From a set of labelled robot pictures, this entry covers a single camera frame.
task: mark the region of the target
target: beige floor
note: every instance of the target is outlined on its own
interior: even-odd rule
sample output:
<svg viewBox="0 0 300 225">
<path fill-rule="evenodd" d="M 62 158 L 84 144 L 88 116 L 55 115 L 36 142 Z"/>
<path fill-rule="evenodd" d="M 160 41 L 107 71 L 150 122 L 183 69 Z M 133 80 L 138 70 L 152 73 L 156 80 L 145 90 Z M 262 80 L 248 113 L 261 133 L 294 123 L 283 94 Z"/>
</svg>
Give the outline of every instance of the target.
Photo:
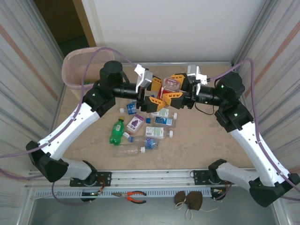
<svg viewBox="0 0 300 225">
<path fill-rule="evenodd" d="M 214 77 L 229 67 L 202 66 L 201 72 Z M 186 72 L 186 67 L 150 67 L 154 75 L 164 78 L 174 73 Z M 136 74 L 130 67 L 124 68 L 131 82 L 136 82 Z M 136 157 L 113 157 L 113 146 L 108 139 L 113 124 L 118 120 L 119 107 L 128 100 L 119 99 L 116 107 L 103 118 L 88 127 L 68 148 L 64 157 L 74 160 L 87 160 L 98 170 L 116 169 L 181 169 L 206 168 L 217 159 L 223 158 L 238 167 L 251 167 L 252 164 L 239 144 L 218 124 L 214 115 L 208 116 L 196 109 L 176 110 L 178 119 L 174 130 L 174 138 L 160 142 L 159 149 L 140 154 Z M 70 89 L 66 90 L 59 114 L 60 124 L 78 104 L 77 98 Z M 212 111 L 210 105 L 198 106 L 207 112 Z M 125 117 L 128 123 L 131 116 Z"/>
</svg>

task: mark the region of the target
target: laundry basket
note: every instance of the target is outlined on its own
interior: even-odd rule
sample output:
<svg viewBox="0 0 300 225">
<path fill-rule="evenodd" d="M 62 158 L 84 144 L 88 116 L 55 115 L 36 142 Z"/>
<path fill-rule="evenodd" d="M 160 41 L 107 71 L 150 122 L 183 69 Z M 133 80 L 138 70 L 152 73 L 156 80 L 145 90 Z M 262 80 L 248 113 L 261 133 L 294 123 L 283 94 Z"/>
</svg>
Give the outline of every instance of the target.
<svg viewBox="0 0 300 225">
<path fill-rule="evenodd" d="M 64 59 L 61 69 L 63 82 L 71 89 L 74 95 L 80 99 L 81 79 L 93 53 L 100 47 L 83 48 L 70 52 Z M 113 52 L 109 50 L 99 51 L 92 59 L 84 79 L 84 94 L 93 87 L 93 83 L 100 79 L 99 71 L 108 61 L 114 60 Z M 120 107 L 120 101 L 116 99 L 116 105 L 109 112 L 114 112 Z"/>
</svg>

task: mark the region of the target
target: red-handled pliers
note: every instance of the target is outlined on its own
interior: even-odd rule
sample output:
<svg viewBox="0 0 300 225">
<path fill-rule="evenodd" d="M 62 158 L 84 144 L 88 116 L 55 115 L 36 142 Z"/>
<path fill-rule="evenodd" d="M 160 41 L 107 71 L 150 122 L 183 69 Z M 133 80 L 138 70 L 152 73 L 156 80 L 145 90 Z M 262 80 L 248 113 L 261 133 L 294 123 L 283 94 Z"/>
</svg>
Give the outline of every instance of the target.
<svg viewBox="0 0 300 225">
<path fill-rule="evenodd" d="M 135 204 L 144 204 L 144 203 L 146 203 L 146 201 L 145 200 L 139 201 L 139 200 L 133 199 L 132 197 L 130 197 L 131 195 L 144 195 L 144 196 L 147 196 L 147 194 L 143 191 L 127 192 L 127 194 L 125 194 L 125 193 L 112 193 L 112 195 L 117 196 L 117 197 L 127 198 L 128 201 L 131 201 Z"/>
</svg>

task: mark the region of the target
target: doorway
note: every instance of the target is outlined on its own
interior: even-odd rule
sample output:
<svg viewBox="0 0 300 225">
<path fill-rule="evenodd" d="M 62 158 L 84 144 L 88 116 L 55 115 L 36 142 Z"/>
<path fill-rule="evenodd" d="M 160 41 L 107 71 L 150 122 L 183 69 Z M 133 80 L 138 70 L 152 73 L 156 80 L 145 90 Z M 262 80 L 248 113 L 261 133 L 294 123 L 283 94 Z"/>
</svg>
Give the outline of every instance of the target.
<svg viewBox="0 0 300 225">
<path fill-rule="evenodd" d="M 34 0 L 34 3 L 64 56 L 76 49 L 95 46 L 87 40 L 87 28 L 83 29 L 83 25 L 89 28 L 88 23 L 83 23 L 83 15 L 80 19 L 76 11 L 84 12 L 81 0 Z"/>
</svg>

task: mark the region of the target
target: bottle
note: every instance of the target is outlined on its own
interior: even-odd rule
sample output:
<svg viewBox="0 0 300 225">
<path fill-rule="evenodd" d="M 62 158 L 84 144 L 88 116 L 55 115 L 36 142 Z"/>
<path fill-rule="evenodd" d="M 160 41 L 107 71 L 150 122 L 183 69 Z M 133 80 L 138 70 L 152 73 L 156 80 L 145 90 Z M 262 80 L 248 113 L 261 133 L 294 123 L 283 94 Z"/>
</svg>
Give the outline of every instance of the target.
<svg viewBox="0 0 300 225">
<path fill-rule="evenodd" d="M 179 92 L 179 90 L 180 90 L 180 83 L 170 77 L 167 77 L 163 80 L 161 84 L 161 87 L 158 91 L 157 98 L 162 100 L 163 94 Z"/>
<path fill-rule="evenodd" d="M 156 116 L 154 118 L 147 118 L 146 123 L 151 124 L 155 127 L 172 129 L 175 127 L 176 119 L 163 118 L 163 117 Z"/>
<path fill-rule="evenodd" d="M 114 146 L 113 155 L 115 157 L 136 156 L 139 153 L 145 153 L 145 147 L 138 147 L 135 144 L 122 144 Z"/>
<path fill-rule="evenodd" d="M 145 137 L 145 136 L 130 136 L 128 138 L 128 141 L 137 145 L 145 147 L 146 149 L 157 149 L 158 148 L 158 139 L 154 139 L 151 137 Z"/>
<path fill-rule="evenodd" d="M 145 127 L 145 136 L 157 139 L 165 139 L 166 137 L 173 137 L 173 131 L 164 127 Z"/>
<path fill-rule="evenodd" d="M 109 138 L 109 143 L 114 145 L 119 145 L 121 142 L 121 137 L 124 133 L 124 117 L 120 116 L 118 122 L 116 122 L 112 128 L 112 134 Z"/>
<path fill-rule="evenodd" d="M 150 112 L 149 117 L 155 118 L 155 117 L 163 117 L 163 118 L 171 118 L 171 119 L 177 119 L 177 113 L 172 111 L 170 109 L 163 108 L 159 110 L 158 112 Z"/>
<path fill-rule="evenodd" d="M 127 113 L 128 115 L 136 114 L 135 103 L 129 103 L 126 108 L 120 108 L 120 113 Z"/>
<path fill-rule="evenodd" d="M 134 135 L 141 128 L 144 122 L 145 118 L 136 114 L 126 126 L 127 133 Z"/>
</svg>

